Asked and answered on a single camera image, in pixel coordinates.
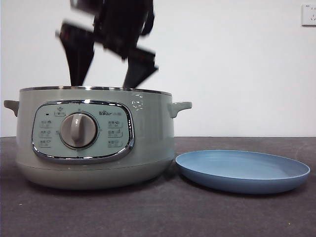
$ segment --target cooker lid rim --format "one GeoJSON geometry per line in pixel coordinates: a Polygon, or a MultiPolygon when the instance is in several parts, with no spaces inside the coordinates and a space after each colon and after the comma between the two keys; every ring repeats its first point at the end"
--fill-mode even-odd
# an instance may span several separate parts
{"type": "Polygon", "coordinates": [[[171,93],[168,93],[165,91],[122,88],[122,87],[103,87],[103,86],[38,86],[38,87],[27,87],[27,88],[20,89],[20,92],[31,91],[31,90],[108,90],[108,91],[145,92],[145,93],[163,94],[163,95],[172,96],[171,93]]]}

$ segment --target chrome trim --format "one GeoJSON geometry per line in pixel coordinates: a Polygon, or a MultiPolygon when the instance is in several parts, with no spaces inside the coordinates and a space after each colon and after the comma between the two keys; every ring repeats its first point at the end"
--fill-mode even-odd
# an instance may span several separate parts
{"type": "Polygon", "coordinates": [[[39,86],[39,87],[28,87],[20,89],[20,92],[31,91],[31,90],[108,90],[108,91],[131,91],[131,92],[145,92],[154,94],[170,95],[172,94],[164,91],[157,90],[144,90],[144,89],[133,89],[133,88],[121,88],[121,87],[103,87],[103,86],[39,86]]]}
{"type": "Polygon", "coordinates": [[[34,130],[34,125],[35,125],[35,118],[34,117],[34,121],[33,121],[33,128],[32,128],[32,148],[34,153],[39,156],[40,158],[43,158],[47,161],[52,161],[52,162],[58,162],[58,163],[68,163],[68,164],[92,164],[92,163],[101,163],[101,162],[106,162],[106,161],[114,161],[120,158],[123,158],[124,156],[126,156],[134,147],[135,144],[135,133],[134,133],[134,123],[133,123],[133,118],[132,118],[132,113],[129,110],[129,108],[119,102],[109,102],[109,101],[97,101],[97,100],[91,100],[89,101],[89,103],[87,103],[86,100],[58,100],[58,101],[50,101],[47,102],[45,104],[42,104],[41,106],[38,107],[38,109],[36,110],[36,113],[38,112],[38,110],[46,105],[56,105],[56,104],[71,104],[71,103],[83,103],[83,104],[97,104],[97,105],[108,105],[108,106],[118,106],[120,108],[122,108],[127,116],[127,122],[128,122],[128,142],[126,144],[126,146],[121,149],[120,151],[110,154],[110,155],[106,155],[106,156],[98,156],[98,157],[55,157],[55,156],[51,156],[48,154],[44,154],[42,152],[40,152],[35,144],[34,144],[34,140],[33,140],[33,130],[34,130]]]}

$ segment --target black object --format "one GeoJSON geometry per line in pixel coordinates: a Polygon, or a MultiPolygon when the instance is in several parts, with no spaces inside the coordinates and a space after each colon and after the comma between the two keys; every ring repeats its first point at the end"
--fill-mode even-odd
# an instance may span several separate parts
{"type": "Polygon", "coordinates": [[[94,42],[128,59],[123,87],[136,88],[158,68],[155,54],[137,48],[139,36],[154,24],[153,0],[71,0],[71,6],[94,14],[94,30],[64,22],[60,40],[66,52],[71,85],[82,85],[94,55],[94,42]]]}

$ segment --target electrical socket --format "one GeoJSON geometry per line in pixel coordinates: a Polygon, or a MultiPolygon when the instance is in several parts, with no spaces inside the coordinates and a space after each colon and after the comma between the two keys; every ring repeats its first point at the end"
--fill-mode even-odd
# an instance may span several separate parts
{"type": "Polygon", "coordinates": [[[302,5],[302,26],[316,26],[316,4],[302,5]]]}

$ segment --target table surface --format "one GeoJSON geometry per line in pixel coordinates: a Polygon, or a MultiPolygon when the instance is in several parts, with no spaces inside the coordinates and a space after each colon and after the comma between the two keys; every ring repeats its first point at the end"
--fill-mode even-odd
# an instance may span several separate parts
{"type": "Polygon", "coordinates": [[[316,137],[177,137],[177,155],[244,150],[285,156],[311,168],[307,182],[276,195],[241,195],[197,185],[173,163],[141,184],[66,191],[26,181],[14,162],[15,137],[1,138],[3,237],[316,236],[316,137]]]}

